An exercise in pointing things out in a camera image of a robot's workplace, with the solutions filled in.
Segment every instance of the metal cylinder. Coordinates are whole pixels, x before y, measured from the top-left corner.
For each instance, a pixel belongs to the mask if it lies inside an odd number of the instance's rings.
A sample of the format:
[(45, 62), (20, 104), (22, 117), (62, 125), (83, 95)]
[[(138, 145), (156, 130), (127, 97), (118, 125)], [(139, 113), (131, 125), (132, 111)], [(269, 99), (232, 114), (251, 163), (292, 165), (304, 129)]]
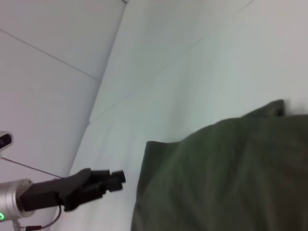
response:
[(32, 184), (29, 179), (0, 183), (0, 222), (27, 218), (34, 214), (34, 211), (25, 212), (19, 200), (20, 195)]

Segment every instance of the cloth fold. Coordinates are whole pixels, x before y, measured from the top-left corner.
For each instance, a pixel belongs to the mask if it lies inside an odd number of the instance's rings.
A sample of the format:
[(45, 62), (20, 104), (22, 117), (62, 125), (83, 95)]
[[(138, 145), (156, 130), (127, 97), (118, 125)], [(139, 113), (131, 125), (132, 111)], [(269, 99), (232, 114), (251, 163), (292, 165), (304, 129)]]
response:
[(308, 116), (278, 100), (180, 142), (147, 142), (132, 231), (308, 229)]

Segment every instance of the white wall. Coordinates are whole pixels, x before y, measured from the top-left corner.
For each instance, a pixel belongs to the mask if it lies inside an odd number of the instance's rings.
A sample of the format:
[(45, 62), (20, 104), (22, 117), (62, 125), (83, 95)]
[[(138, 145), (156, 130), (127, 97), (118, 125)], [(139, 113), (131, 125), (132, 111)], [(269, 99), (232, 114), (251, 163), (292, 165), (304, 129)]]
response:
[(250, 0), (131, 0), (91, 121), (217, 33)]
[(213, 76), (213, 89), (224, 93), (212, 93), (217, 115), (235, 116), (278, 98), (287, 100), (289, 113), (308, 113), (307, 7), (304, 0), (254, 0), (232, 19)]
[(124, 8), (121, 0), (1, 0), (0, 29), (100, 80)]

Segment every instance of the robotic arm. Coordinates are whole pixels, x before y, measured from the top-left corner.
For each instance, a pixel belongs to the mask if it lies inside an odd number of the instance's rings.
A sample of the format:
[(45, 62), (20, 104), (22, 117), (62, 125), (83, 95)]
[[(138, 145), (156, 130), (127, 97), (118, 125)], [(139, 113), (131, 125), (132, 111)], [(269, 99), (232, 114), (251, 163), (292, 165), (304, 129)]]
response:
[[(0, 149), (12, 143), (10, 134), (0, 136)], [(123, 171), (92, 171), (90, 168), (77, 174), (41, 183), (29, 179), (0, 183), (0, 222), (13, 221), (15, 230), (40, 230), (41, 226), (19, 227), (18, 219), (27, 218), (35, 210), (53, 206), (64, 207), (65, 212), (79, 205), (102, 198), (106, 191), (123, 189)]]

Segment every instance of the olive green cloth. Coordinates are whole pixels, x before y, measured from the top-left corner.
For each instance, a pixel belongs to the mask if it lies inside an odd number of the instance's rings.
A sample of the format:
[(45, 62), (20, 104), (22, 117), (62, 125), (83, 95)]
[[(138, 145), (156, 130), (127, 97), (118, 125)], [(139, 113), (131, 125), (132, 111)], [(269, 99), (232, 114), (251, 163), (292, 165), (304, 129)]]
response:
[(280, 100), (148, 142), (131, 230), (308, 230), (308, 116), (285, 116)]

